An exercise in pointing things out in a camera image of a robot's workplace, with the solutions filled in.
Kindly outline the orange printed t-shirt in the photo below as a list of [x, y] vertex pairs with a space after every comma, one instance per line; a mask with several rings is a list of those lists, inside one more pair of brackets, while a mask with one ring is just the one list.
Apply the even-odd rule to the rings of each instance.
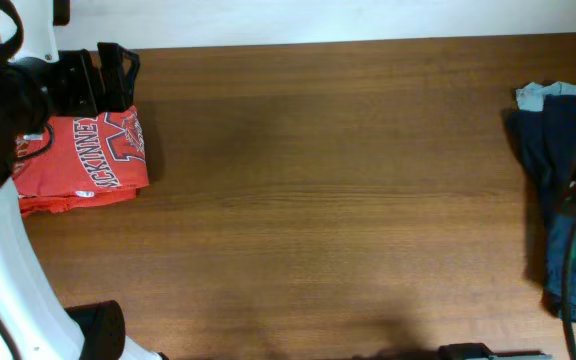
[[52, 117], [53, 133], [18, 140], [18, 151], [43, 154], [16, 166], [23, 197], [71, 196], [135, 190], [149, 184], [145, 143], [137, 108], [96, 117]]

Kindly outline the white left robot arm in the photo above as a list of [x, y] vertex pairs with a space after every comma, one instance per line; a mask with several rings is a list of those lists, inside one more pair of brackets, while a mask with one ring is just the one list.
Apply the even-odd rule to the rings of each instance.
[[113, 204], [148, 182], [136, 53], [61, 50], [66, 1], [0, 0], [0, 359], [150, 359], [113, 300], [66, 308], [26, 215]]

